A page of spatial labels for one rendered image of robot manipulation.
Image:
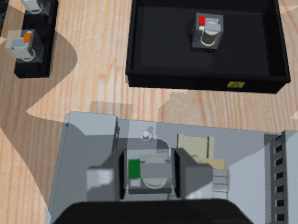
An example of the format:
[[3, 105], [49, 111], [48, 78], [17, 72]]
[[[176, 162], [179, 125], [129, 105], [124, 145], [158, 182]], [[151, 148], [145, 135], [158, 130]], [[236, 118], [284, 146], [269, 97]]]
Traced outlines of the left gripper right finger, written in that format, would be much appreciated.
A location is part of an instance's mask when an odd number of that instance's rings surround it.
[[213, 167], [197, 163], [184, 148], [174, 149], [176, 197], [183, 199], [213, 198]]

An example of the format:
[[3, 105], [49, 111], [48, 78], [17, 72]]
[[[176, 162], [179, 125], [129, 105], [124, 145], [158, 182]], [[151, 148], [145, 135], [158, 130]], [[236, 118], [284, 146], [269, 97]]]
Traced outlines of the clear relay with blue button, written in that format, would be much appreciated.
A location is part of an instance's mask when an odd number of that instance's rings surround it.
[[46, 14], [47, 18], [51, 15], [51, 0], [17, 0], [27, 14]]

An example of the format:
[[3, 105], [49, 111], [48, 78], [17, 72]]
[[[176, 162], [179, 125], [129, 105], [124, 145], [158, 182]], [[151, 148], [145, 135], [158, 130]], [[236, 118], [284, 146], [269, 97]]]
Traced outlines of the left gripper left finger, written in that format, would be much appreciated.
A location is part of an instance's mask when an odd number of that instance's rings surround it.
[[87, 202], [124, 199], [124, 150], [115, 149], [101, 166], [86, 170]]

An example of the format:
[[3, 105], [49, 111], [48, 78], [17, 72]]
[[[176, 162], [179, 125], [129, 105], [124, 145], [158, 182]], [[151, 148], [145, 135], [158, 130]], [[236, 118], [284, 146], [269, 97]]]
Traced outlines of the clear relay with orange button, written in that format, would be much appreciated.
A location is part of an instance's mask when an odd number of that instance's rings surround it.
[[46, 48], [35, 29], [9, 31], [5, 48], [17, 63], [44, 64]]

